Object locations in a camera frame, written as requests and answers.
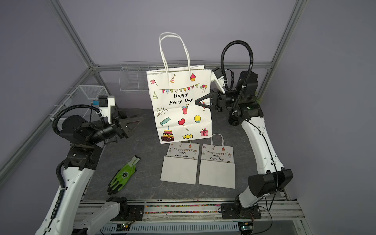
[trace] wire mesh shelf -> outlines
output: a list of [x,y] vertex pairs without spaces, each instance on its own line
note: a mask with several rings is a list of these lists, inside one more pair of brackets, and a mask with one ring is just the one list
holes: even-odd
[[[186,67],[187,61],[168,61],[169,68]],[[147,92],[146,71],[164,69],[162,61],[121,62],[119,86],[122,92]],[[191,66],[205,65],[205,61],[191,61]]]
[[[63,109],[70,107],[72,105],[91,105],[93,100],[97,100],[98,96],[107,96],[109,95],[104,86],[92,86],[92,85],[80,85],[77,86],[73,92],[67,97],[67,99],[60,105],[60,108],[54,112],[50,119],[53,121],[56,115],[61,112]],[[92,112],[92,121],[99,120],[98,115],[94,115],[95,112]],[[61,130],[61,125],[64,120],[72,115],[79,115],[86,120],[90,119],[90,109],[74,109],[64,114],[58,121],[58,128]]]

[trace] gift box illustration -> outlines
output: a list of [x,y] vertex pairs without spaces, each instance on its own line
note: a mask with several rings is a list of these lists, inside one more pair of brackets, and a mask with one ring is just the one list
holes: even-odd
[[201,129],[201,130],[202,130],[202,131],[200,131],[201,136],[207,136],[208,135],[209,130],[207,130],[206,128]]

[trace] heart lollipop illustration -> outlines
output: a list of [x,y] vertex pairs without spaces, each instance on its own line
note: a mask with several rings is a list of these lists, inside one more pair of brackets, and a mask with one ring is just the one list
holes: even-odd
[[184,126],[184,128],[187,130],[187,131],[189,131],[188,129],[187,129],[187,127],[185,127],[185,125],[184,125],[184,123],[185,123],[185,119],[184,118],[182,118],[180,121],[178,121],[177,122],[179,125],[183,125]]

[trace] work glove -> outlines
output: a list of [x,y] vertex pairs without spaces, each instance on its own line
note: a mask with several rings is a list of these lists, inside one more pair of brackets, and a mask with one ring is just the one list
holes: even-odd
[[111,194],[117,194],[118,191],[120,191],[124,185],[128,182],[129,178],[135,173],[136,171],[136,163],[140,158],[137,156],[134,156],[129,163],[127,163],[125,166],[123,166],[120,170],[118,170],[111,180],[111,182],[108,184],[108,195]]

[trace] gray table surface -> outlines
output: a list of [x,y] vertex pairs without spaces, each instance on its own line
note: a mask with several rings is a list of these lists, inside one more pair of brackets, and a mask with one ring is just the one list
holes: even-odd
[[[255,156],[241,125],[231,126],[227,122],[228,112],[212,112],[213,133],[222,134],[225,146],[233,147],[235,189],[199,184],[201,148],[202,144],[210,144],[210,138],[192,140],[192,143],[200,144],[195,185],[161,181],[163,158],[167,153],[169,143],[159,143],[151,109],[141,110],[140,116],[144,117],[145,121],[137,126],[130,138],[119,139],[118,143],[106,145],[84,200],[107,200],[110,197],[107,193],[108,183],[134,155],[141,158],[136,166],[137,172],[132,175],[124,188],[115,194],[118,197],[126,197],[128,200],[233,199],[247,188],[248,176],[257,174]],[[214,136],[213,141],[214,145],[221,145],[220,136]]]

